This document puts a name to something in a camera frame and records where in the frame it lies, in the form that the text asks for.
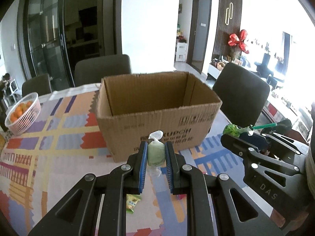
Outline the right hand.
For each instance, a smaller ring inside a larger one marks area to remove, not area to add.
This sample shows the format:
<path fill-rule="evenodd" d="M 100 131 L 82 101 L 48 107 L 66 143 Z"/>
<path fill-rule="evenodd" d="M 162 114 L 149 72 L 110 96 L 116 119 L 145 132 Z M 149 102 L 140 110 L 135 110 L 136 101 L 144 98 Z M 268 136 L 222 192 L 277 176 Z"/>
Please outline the right hand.
<path fill-rule="evenodd" d="M 279 227 L 282 228 L 286 222 L 285 218 L 277 212 L 275 209 L 272 210 L 270 219 Z"/>

